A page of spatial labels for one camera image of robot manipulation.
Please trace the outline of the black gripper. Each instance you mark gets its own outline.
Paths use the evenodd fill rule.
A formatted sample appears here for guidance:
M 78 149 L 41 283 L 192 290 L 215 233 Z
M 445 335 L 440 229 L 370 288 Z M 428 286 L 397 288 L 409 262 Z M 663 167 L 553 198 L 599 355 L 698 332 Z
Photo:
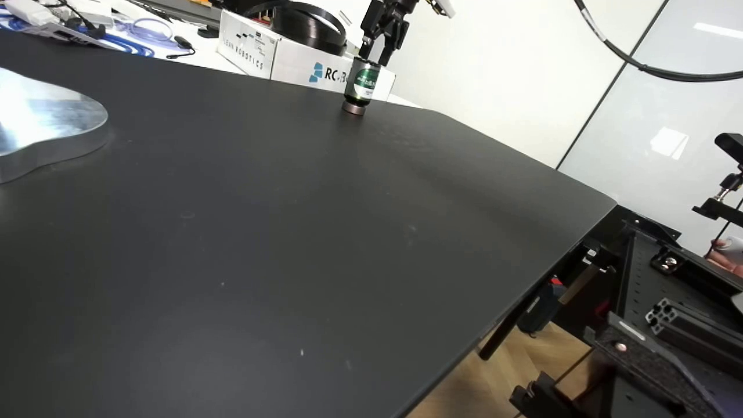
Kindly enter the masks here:
M 357 48 L 359 58 L 370 58 L 373 41 L 379 38 L 377 31 L 384 31 L 388 24 L 392 24 L 390 29 L 384 31 L 384 51 L 379 63 L 388 65 L 392 53 L 404 44 L 406 24 L 397 24 L 404 20 L 413 9 L 416 9 L 417 0 L 372 0 L 365 19 L 363 19 L 363 44 Z

